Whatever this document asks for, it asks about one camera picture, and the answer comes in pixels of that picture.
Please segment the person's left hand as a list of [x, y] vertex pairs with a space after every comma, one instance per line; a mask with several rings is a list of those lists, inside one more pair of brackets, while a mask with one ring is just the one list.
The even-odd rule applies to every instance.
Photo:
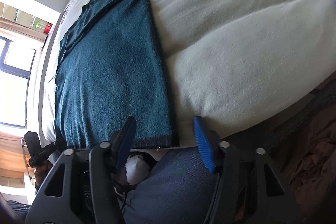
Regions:
[[35, 175], [35, 185], [37, 187], [40, 187], [43, 181], [45, 180], [46, 176], [48, 175], [49, 171], [52, 169], [53, 164], [49, 161], [46, 160], [41, 166], [38, 166], [34, 170], [34, 175]]

